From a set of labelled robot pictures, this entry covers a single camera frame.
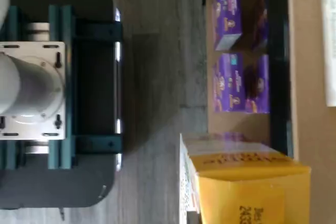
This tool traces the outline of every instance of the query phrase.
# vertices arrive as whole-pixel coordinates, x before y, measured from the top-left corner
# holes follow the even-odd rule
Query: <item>cardboard box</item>
[[[268,55],[258,59],[256,72],[256,97],[246,99],[246,112],[269,113]]]
[[[239,135],[181,134],[180,224],[188,212],[203,224],[308,224],[309,201],[309,167]]]
[[[215,50],[227,50],[242,34],[240,0],[215,0]]]
[[[241,54],[222,54],[214,65],[213,80],[215,112],[245,110]]]

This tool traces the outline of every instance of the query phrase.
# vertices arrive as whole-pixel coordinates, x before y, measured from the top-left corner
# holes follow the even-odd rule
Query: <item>yellow box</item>
[[[181,134],[180,224],[190,213],[202,224],[308,224],[309,206],[310,167],[243,137]]]

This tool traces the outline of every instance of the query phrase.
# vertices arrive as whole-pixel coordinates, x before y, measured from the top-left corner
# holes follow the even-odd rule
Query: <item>purple cereal box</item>
[[[215,50],[227,50],[242,34],[240,0],[215,0]]]
[[[253,33],[253,49],[265,48],[268,39],[267,6],[265,0],[258,0],[255,6],[255,24]]]
[[[245,111],[242,56],[222,54],[213,70],[215,112]]]
[[[268,55],[258,60],[257,81],[257,96],[246,99],[246,112],[269,113]]]

